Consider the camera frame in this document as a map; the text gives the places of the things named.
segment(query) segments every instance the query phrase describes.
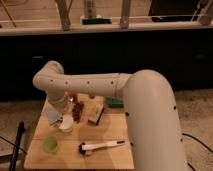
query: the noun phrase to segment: green object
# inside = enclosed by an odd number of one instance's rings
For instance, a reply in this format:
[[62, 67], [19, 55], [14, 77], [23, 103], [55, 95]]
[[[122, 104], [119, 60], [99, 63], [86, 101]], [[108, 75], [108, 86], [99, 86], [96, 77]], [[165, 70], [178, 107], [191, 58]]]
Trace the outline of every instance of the green object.
[[56, 153], [58, 150], [58, 140], [55, 137], [48, 137], [43, 142], [43, 150], [47, 153]]
[[123, 108], [123, 101], [115, 98], [107, 98], [107, 105], [111, 108]]
[[92, 24], [112, 24], [111, 20], [108, 18], [85, 18], [82, 19], [83, 25], [92, 25]]

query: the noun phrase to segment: small container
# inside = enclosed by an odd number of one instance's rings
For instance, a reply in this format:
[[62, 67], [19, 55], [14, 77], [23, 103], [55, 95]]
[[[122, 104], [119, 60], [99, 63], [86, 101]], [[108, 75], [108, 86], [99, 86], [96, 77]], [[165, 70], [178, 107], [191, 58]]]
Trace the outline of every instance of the small container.
[[43, 150], [46, 153], [56, 153], [58, 151], [58, 140], [55, 137], [48, 137], [43, 142]]

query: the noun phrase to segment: railing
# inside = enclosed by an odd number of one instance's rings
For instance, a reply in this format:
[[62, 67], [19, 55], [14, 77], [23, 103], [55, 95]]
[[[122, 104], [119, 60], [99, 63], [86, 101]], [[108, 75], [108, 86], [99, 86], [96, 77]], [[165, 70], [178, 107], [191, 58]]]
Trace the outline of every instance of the railing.
[[[81, 1], [83, 7], [73, 8], [73, 3], [77, 3]], [[92, 19], [96, 19], [95, 22], [99, 21], [98, 17], [99, 13], [104, 15], [105, 7], [97, 6], [99, 0], [55, 0], [56, 6], [52, 4], [50, 10], [55, 10], [55, 14], [52, 18], [32, 18], [33, 19], [14, 19], [10, 14], [15, 10], [12, 7], [10, 9], [7, 8], [6, 0], [1, 0], [2, 4], [2, 12], [5, 11], [5, 14], [8, 15], [10, 20], [1, 20], [0, 23], [2, 25], [12, 23], [13, 27], [3, 27], [0, 29], [0, 35], [19, 35], [19, 34], [71, 34], [71, 33], [88, 33], [88, 32], [114, 32], [114, 31], [141, 31], [141, 30], [167, 30], [167, 29], [199, 29], [199, 28], [212, 28], [213, 23], [213, 0], [201, 0], [198, 4], [198, 9], [195, 11], [194, 16], [190, 21], [174, 21], [174, 22], [152, 22], [151, 19], [153, 17], [164, 17], [164, 16], [142, 16], [137, 15], [137, 4], [134, 6], [134, 3], [137, 0], [114, 0], [112, 3], [116, 2], [116, 10], [117, 14], [114, 16], [107, 16], [111, 22], [110, 24], [104, 24], [105, 20], [101, 20], [103, 22], [100, 23], [90, 23], [90, 24], [82, 24], [83, 19], [88, 19], [89, 22], [94, 22]], [[75, 12], [80, 13], [79, 18], [73, 17], [73, 10]], [[36, 23], [35, 27], [30, 26], [27, 27], [27, 24], [22, 26], [22, 23], [29, 22]]]

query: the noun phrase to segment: wooden block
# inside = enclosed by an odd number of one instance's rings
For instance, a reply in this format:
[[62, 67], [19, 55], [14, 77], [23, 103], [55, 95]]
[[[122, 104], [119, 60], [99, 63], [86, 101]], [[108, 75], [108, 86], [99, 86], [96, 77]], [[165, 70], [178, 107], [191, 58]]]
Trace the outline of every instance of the wooden block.
[[98, 125], [100, 117], [103, 113], [104, 105], [103, 104], [97, 104], [95, 105], [94, 109], [90, 113], [88, 122], [94, 125]]

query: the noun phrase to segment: floor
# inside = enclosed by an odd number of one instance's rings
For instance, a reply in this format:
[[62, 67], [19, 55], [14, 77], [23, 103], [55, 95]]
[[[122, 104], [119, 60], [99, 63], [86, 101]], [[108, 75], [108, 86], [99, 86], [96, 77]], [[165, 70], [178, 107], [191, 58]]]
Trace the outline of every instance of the floor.
[[[175, 92], [177, 107], [184, 133], [189, 133], [213, 148], [213, 89]], [[22, 145], [27, 150], [35, 130], [43, 100], [0, 103], [0, 135], [14, 142], [17, 125], [25, 122], [26, 132]], [[196, 171], [212, 171], [213, 155], [191, 138], [184, 137], [188, 162]], [[0, 154], [11, 152], [12, 147], [0, 140]], [[23, 170], [24, 157], [17, 164]], [[8, 162], [0, 158], [0, 170], [6, 171]]]
[[[60, 26], [60, 18], [54, 0], [4, 0], [9, 13], [19, 28], [45, 28]], [[131, 22], [146, 21], [150, 0], [132, 0]], [[112, 23], [120, 21], [122, 0], [96, 0], [97, 14], [111, 18]], [[83, 0], [73, 0], [69, 13], [71, 23], [80, 25], [84, 15]], [[0, 3], [0, 24], [2, 28], [14, 28]]]

